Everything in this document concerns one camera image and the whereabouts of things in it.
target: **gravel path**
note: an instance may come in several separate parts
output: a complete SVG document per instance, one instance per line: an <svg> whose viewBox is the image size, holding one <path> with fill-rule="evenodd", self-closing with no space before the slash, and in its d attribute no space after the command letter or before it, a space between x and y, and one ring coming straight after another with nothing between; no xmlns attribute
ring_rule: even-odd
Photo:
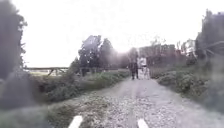
<svg viewBox="0 0 224 128"><path fill-rule="evenodd" d="M143 118L150 128L223 128L224 116L158 85L155 80L130 80L94 93L111 102L105 128L137 128Z"/></svg>

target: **tree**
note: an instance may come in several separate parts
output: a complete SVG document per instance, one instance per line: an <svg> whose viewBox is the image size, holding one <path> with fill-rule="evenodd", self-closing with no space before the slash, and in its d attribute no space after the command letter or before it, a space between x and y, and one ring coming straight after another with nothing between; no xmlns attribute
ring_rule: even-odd
<svg viewBox="0 0 224 128"><path fill-rule="evenodd" d="M83 68L82 75L88 71L85 68L96 68L99 63L99 46L101 44L101 36L89 36L83 41L82 47L79 50L80 66Z"/></svg>
<svg viewBox="0 0 224 128"><path fill-rule="evenodd" d="M25 51L21 39L26 25L9 1L0 1L0 78L6 78L16 66L23 64L21 54Z"/></svg>
<svg viewBox="0 0 224 128"><path fill-rule="evenodd" d="M103 44L100 47L100 66L108 68L112 65L112 59L115 59L114 49L111 42L105 38Z"/></svg>
<svg viewBox="0 0 224 128"><path fill-rule="evenodd" d="M210 59L216 55L224 55L224 14L213 14L206 11L202 20L202 29L195 42L196 54L199 59Z"/></svg>

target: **bush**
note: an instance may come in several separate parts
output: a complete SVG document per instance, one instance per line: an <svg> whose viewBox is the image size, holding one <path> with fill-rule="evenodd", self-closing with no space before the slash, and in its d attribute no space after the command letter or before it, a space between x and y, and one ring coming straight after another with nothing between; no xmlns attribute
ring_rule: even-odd
<svg viewBox="0 0 224 128"><path fill-rule="evenodd" d="M191 96L200 96L205 90L204 80L197 75L184 71L167 72L158 79L159 84L169 86L172 90L187 93Z"/></svg>
<svg viewBox="0 0 224 128"><path fill-rule="evenodd" d="M150 77L152 79L158 79L159 77L164 76L165 69L163 68L152 68L150 69Z"/></svg>
<svg viewBox="0 0 224 128"><path fill-rule="evenodd" d="M68 81L64 77L33 77L32 83L39 88L46 102L58 102L76 97L84 92L102 89L129 76L128 70L96 73Z"/></svg>

